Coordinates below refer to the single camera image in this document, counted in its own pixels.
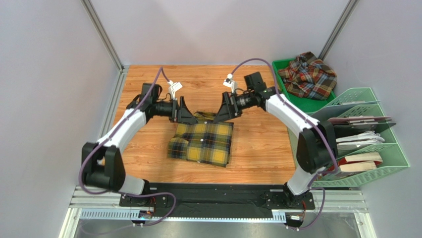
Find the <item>green basket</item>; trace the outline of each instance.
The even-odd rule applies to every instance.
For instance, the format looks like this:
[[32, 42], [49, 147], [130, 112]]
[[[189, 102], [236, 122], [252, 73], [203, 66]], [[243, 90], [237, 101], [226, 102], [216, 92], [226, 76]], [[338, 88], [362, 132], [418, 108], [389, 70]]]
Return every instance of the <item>green basket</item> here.
[[299, 98], [289, 92], [287, 92], [286, 87], [284, 86], [283, 80], [281, 79], [278, 71], [280, 69], [287, 68], [289, 66], [289, 62], [294, 59], [284, 59], [284, 60], [276, 60], [272, 62], [272, 67], [274, 68], [275, 75], [277, 75], [278, 86], [282, 89], [283, 94], [286, 95], [286, 98], [293, 103], [296, 107], [307, 114], [312, 114], [319, 109], [323, 108], [327, 103], [331, 102], [335, 99], [334, 92], [330, 93], [330, 96], [326, 100], [313, 100], [309, 98]]
[[[370, 88], [351, 88], [337, 99], [342, 100], [340, 102], [353, 102], [353, 101], [376, 101], [376, 98]], [[350, 116], [384, 116], [384, 112], [379, 104], [374, 105], [357, 105], [338, 117], [350, 117]], [[290, 143], [292, 146], [293, 157], [296, 161], [297, 143], [298, 139], [292, 131], [288, 130]], [[354, 151], [347, 155], [355, 155], [368, 152], [379, 152], [383, 159], [383, 163], [378, 166], [375, 170], [366, 171], [357, 175], [353, 175], [347, 178], [338, 180], [318, 180], [315, 181], [312, 186], [314, 187], [359, 187], [363, 184], [372, 182], [374, 180], [383, 178], [391, 175], [398, 171], [404, 170], [409, 167], [400, 145], [397, 142], [397, 138], [391, 128], [380, 133], [382, 138], [385, 139], [385, 143], [375, 144], [364, 147], [360, 150]], [[337, 159], [340, 159], [347, 155], [339, 155]]]

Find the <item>plaid shirt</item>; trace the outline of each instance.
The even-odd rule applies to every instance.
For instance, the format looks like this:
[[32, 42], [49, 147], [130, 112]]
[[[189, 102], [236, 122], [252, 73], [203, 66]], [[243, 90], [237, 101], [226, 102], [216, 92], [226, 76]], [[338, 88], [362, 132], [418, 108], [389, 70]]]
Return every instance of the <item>plaid shirt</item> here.
[[232, 122], [213, 123], [216, 114], [196, 112], [198, 124], [178, 124], [167, 157], [226, 167], [230, 159]]
[[337, 83], [335, 72], [311, 52], [297, 56], [278, 74], [286, 90], [300, 98], [325, 100]]

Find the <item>wood surface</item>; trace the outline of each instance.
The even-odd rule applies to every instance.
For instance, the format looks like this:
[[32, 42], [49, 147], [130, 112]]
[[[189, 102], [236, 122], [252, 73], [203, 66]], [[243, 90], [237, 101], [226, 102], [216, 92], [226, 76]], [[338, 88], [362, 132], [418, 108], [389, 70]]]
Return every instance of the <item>wood surface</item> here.
[[[164, 71], [173, 82], [183, 88], [176, 96], [185, 97], [188, 109], [218, 112], [222, 93], [230, 89], [223, 80], [234, 65], [165, 65]], [[144, 82], [151, 83], [159, 65], [132, 65], [124, 84], [114, 123], [123, 115], [126, 106], [141, 93]], [[267, 66], [246, 65], [234, 74], [238, 88], [246, 89], [244, 76], [259, 71], [267, 86], [274, 82]], [[160, 98], [167, 93], [168, 84], [161, 75], [163, 87]], [[261, 108], [243, 111], [234, 122], [232, 157], [226, 168], [167, 158], [167, 144], [177, 124], [168, 118], [154, 117], [129, 142], [123, 152], [128, 174], [150, 182], [283, 184], [295, 171], [286, 126]]]

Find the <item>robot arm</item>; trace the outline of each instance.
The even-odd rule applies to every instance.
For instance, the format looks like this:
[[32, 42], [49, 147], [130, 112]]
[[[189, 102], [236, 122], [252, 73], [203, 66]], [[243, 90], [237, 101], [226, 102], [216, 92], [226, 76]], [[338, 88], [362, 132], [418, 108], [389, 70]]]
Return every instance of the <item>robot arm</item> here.
[[151, 94], [143, 105], [136, 109], [152, 85], [144, 83], [142, 93], [136, 96], [126, 107], [126, 111], [119, 122], [96, 143], [86, 143], [82, 148], [82, 162], [102, 142], [102, 147], [93, 154], [92, 159], [83, 170], [82, 181], [85, 185], [96, 186], [120, 193], [146, 194], [149, 193], [148, 181], [127, 175], [121, 154], [136, 132], [141, 129], [153, 116], [168, 117], [171, 122], [197, 123], [198, 120], [190, 113], [183, 97], [180, 104], [175, 98], [175, 91], [171, 90], [169, 102], [158, 101], [162, 91], [161, 86], [154, 85]]
[[[224, 85], [228, 87], [235, 85], [230, 76], [224, 82]], [[244, 91], [243, 94], [237, 95], [234, 90], [223, 93], [222, 104], [214, 122], [240, 117], [243, 109], [258, 106], [276, 116], [293, 131], [298, 137], [296, 159], [299, 167], [293, 177], [284, 185], [283, 192], [286, 197], [286, 206], [297, 206], [309, 191], [310, 183], [315, 175], [325, 170], [325, 167], [331, 163], [328, 150], [311, 123], [317, 125], [333, 154], [337, 155], [333, 126], [327, 121], [320, 122], [308, 116], [292, 104], [288, 106], [283, 103], [276, 95], [274, 87], [266, 87], [259, 72], [245, 76], [245, 81], [247, 91]], [[281, 97], [285, 102], [289, 102], [284, 95]]]

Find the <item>white wall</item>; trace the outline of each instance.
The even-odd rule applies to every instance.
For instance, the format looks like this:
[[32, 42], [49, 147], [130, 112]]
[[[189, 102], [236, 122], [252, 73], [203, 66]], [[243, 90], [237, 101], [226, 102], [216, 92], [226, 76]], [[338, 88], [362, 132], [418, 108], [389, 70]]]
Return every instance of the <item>white wall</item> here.
[[55, 238], [117, 70], [79, 0], [0, 5], [0, 237]]
[[371, 87], [411, 167], [362, 187], [379, 238], [420, 237], [422, 2], [362, 0], [329, 52], [336, 92]]
[[124, 64], [319, 55], [347, 0], [92, 0]]

